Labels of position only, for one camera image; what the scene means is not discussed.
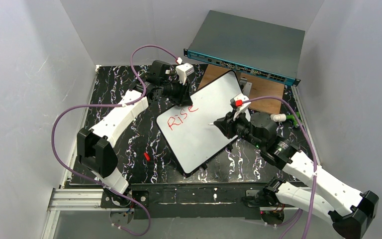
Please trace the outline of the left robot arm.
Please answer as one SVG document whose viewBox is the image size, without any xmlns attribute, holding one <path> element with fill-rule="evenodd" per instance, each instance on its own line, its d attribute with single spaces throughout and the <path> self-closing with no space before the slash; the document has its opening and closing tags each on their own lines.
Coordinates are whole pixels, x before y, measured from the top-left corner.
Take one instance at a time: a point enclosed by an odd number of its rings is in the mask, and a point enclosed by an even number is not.
<svg viewBox="0 0 382 239">
<path fill-rule="evenodd" d="M 79 163 L 120 194 L 127 191 L 129 183 L 117 168 L 114 146 L 126 128 L 154 101 L 168 99 L 175 106 L 192 105 L 188 76 L 194 73 L 193 65 L 183 63 L 174 70 L 171 67 L 155 60 L 142 81 L 134 83 L 107 116 L 77 134 Z"/>
</svg>

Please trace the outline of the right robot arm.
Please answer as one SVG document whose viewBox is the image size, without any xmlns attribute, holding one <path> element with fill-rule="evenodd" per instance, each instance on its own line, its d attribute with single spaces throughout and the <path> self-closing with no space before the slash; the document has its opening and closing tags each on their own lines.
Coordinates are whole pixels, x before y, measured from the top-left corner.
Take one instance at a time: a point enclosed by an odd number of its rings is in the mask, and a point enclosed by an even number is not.
<svg viewBox="0 0 382 239">
<path fill-rule="evenodd" d="M 215 120 L 224 136 L 239 138 L 260 150 L 270 165 L 294 176 L 311 192 L 279 179 L 271 180 L 262 197 L 271 204 L 296 206 L 329 223 L 345 239 L 364 236 L 377 213 L 379 197 L 371 190 L 361 192 L 340 181 L 314 162 L 290 140 L 277 134 L 277 123 L 267 113 L 255 113 L 250 119 L 245 113 L 229 112 Z"/>
</svg>

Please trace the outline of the red marker cap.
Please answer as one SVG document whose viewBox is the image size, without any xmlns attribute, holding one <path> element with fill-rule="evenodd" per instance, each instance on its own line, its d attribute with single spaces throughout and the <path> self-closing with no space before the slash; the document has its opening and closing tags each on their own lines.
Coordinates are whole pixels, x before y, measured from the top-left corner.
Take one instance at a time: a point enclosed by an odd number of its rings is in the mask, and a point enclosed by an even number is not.
<svg viewBox="0 0 382 239">
<path fill-rule="evenodd" d="M 149 156 L 149 154 L 147 152 L 144 153 L 144 157 L 145 157 L 147 162 L 151 161 L 151 158 L 150 158 L 150 156 Z"/>
</svg>

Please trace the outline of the white whiteboard black frame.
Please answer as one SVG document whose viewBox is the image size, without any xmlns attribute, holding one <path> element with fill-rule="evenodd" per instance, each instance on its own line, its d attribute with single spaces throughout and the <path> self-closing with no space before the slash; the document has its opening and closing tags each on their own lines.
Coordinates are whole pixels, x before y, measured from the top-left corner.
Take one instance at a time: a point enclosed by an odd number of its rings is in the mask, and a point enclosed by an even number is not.
<svg viewBox="0 0 382 239">
<path fill-rule="evenodd" d="M 192 173 L 237 139 L 208 124 L 232 111 L 230 100 L 239 93 L 237 76 L 228 71 L 192 93 L 192 106 L 173 106 L 157 116 L 157 126 L 184 173 Z"/>
</svg>

